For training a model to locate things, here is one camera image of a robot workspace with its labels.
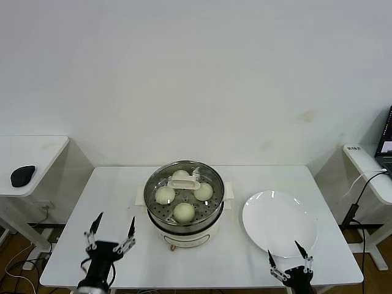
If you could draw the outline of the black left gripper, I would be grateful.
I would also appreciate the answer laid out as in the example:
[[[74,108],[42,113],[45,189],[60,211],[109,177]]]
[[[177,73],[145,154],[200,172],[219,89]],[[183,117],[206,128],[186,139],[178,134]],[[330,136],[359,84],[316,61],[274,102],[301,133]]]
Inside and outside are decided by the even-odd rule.
[[[87,271],[88,287],[110,287],[116,277],[114,262],[120,259],[119,254],[126,254],[135,244],[135,216],[128,231],[127,238],[121,243],[97,241],[96,233],[103,212],[92,222],[90,229],[84,232],[86,251],[91,263]]]

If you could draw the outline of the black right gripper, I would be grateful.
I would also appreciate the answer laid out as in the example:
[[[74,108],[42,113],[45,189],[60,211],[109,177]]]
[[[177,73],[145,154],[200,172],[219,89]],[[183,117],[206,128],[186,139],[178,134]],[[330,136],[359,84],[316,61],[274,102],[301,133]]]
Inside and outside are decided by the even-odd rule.
[[[313,278],[313,256],[309,255],[305,248],[295,240],[295,244],[304,259],[304,266],[297,266],[281,271],[271,254],[268,251],[268,261],[270,265],[270,273],[277,280],[283,281],[286,287],[291,288],[296,294],[315,294],[315,290],[311,285]]]

